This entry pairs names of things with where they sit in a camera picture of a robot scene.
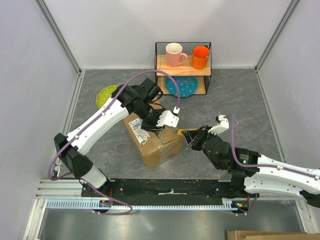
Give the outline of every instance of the polka dot plate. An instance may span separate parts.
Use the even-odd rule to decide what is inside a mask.
[[[181,98],[189,97],[194,94],[198,88],[198,80],[195,76],[173,76],[173,79],[179,87]],[[165,79],[165,87],[169,93],[177,97],[176,87],[169,78]]]
[[[102,108],[102,106],[105,105],[105,103],[111,97],[111,94],[117,89],[117,87],[117,85],[107,86],[98,93],[95,100],[98,108]]]

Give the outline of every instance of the orange mug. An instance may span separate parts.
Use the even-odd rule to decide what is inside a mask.
[[[207,66],[210,50],[205,46],[196,46],[192,51],[191,66],[204,69]]]

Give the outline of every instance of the blue plate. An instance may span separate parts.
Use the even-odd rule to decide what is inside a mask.
[[[194,94],[198,88],[198,80],[195,76],[173,76],[173,79],[179,87],[181,98],[189,97]],[[169,93],[177,97],[176,87],[169,78],[165,79],[165,87]]]

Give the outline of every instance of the wooden shelf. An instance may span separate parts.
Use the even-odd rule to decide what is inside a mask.
[[[167,64],[166,55],[158,55],[156,57],[156,69],[166,72],[171,76],[210,76],[211,64],[208,61],[204,69],[195,69],[191,66],[192,55],[188,55],[188,59],[180,66],[171,67]],[[162,73],[157,72],[157,76],[163,76]]]
[[[163,91],[163,94],[171,94],[168,89],[166,88],[166,77],[159,76],[158,78],[158,85]],[[206,88],[205,88],[205,78],[203,76],[197,76],[196,79],[198,80],[198,88],[195,90],[194,95],[205,95]]]

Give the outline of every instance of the green plate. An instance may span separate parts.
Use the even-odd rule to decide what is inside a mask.
[[[105,105],[105,103],[111,97],[111,94],[117,89],[117,87],[119,86],[118,85],[107,86],[98,93],[95,101],[98,108],[102,108],[102,106]]]

